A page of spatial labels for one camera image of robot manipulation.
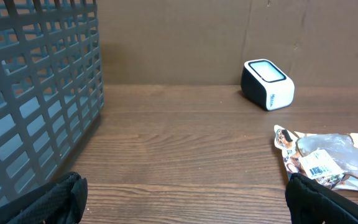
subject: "black and white device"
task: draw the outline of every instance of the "black and white device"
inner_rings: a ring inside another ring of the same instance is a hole
[[[268,111],[289,106],[295,93],[292,80],[266,59],[244,64],[241,89],[246,98]]]

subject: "brand logo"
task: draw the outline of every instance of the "brand logo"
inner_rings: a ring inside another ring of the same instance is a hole
[[[275,98],[275,97],[276,97],[275,94],[271,94],[271,95],[270,95],[270,107],[273,106],[273,102],[274,102],[274,98]]]

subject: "snack package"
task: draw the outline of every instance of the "snack package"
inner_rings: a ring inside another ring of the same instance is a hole
[[[292,133],[274,126],[288,178],[301,173],[333,190],[358,190],[358,133]]]

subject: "brown wall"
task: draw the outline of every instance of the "brown wall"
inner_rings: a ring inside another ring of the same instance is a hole
[[[296,85],[358,85],[358,0],[98,0],[105,83],[239,84],[246,60]]]

